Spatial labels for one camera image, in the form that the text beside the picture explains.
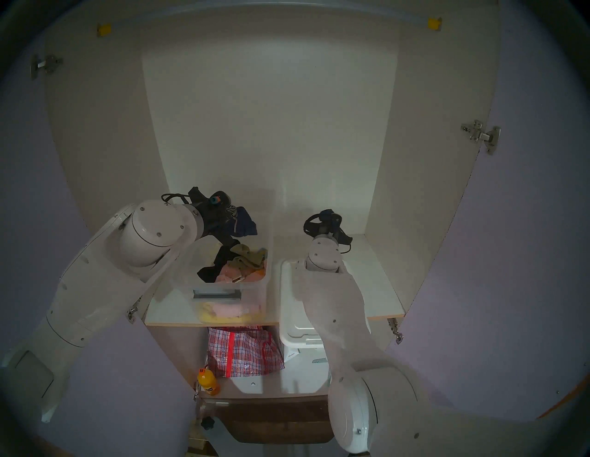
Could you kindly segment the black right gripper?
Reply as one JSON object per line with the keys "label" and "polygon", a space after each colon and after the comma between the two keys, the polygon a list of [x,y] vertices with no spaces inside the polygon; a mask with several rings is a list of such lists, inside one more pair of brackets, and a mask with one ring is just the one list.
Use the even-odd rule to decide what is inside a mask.
{"label": "black right gripper", "polygon": [[340,227],[341,222],[341,220],[320,221],[318,234],[336,242],[339,246],[340,252],[350,252],[352,249],[353,238],[343,231],[343,229]]}

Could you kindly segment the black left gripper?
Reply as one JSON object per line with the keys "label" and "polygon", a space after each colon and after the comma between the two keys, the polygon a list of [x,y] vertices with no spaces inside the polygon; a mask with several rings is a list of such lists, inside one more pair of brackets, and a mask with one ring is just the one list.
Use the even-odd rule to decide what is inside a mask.
{"label": "black left gripper", "polygon": [[231,205],[230,197],[218,190],[210,197],[206,197],[198,187],[194,186],[189,191],[191,206],[201,216],[203,222],[203,233],[201,238],[213,236],[215,238],[231,238],[227,229],[227,223],[231,219],[229,211]]}

